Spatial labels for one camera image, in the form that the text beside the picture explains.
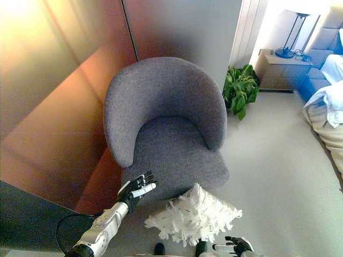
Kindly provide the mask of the robot left hand black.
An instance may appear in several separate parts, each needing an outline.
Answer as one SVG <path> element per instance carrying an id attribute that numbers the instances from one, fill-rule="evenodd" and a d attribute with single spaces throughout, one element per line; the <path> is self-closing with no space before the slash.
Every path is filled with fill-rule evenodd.
<path id="1" fill-rule="evenodd" d="M 153 178 L 152 171 L 148 171 L 134 180 L 128 180 L 120 188 L 116 200 L 125 203 L 128 207 L 128 213 L 132 213 L 143 195 L 158 185 L 158 182 Z"/>

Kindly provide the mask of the robot right hand black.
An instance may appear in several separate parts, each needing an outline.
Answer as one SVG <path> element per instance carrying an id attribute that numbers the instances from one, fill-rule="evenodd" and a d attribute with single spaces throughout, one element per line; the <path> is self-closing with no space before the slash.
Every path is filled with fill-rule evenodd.
<path id="1" fill-rule="evenodd" d="M 225 240 L 224 244 L 213 244 L 212 249 L 229 253 L 231 256 L 242 256 L 244 252 L 253 252 L 251 243 L 244 237 L 225 236 Z"/>

